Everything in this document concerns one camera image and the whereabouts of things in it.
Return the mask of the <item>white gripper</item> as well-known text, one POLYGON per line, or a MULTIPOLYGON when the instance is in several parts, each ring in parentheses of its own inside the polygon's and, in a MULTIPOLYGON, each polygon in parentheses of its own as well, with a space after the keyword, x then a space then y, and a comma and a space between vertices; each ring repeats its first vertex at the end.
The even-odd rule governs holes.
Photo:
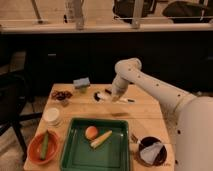
POLYGON ((111 94, 111 100, 113 102, 118 101, 126 92, 127 86, 124 85, 118 85, 117 83, 112 83, 112 94, 111 94))

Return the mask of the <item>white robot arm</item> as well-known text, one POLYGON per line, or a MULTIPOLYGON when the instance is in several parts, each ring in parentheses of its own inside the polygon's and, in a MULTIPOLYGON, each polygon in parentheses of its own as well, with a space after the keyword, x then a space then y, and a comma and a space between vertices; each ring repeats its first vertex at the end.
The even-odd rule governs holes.
POLYGON ((141 69, 138 58, 115 64, 112 100, 120 99, 130 83, 146 91, 177 116, 174 171, 213 171, 213 97, 195 96, 141 69))

